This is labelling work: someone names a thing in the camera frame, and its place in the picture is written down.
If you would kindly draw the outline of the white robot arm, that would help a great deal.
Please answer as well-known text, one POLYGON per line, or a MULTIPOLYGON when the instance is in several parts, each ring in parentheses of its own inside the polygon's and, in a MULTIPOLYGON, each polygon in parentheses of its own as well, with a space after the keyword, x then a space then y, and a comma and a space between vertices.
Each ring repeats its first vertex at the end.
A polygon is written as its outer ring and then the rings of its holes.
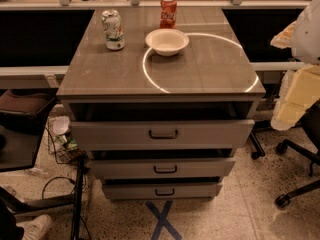
POLYGON ((285 131, 320 99, 320 0, 312 0, 296 21, 273 37, 271 45, 290 48, 292 56, 304 63, 283 78, 273 111, 272 128, 285 131))

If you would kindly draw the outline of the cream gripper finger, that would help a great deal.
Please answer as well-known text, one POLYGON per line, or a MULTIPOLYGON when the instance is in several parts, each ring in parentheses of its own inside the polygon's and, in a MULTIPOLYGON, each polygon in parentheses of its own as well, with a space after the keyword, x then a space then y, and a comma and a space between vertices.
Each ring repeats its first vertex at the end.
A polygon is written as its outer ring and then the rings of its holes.
POLYGON ((271 126, 286 131, 295 126, 305 112, 320 99, 320 66, 305 65, 287 71, 282 79, 271 126))
POLYGON ((295 30, 296 22, 293 21, 286 28, 284 28, 281 32, 275 35, 270 44, 273 47, 279 49, 291 48, 293 43, 293 35, 295 30))

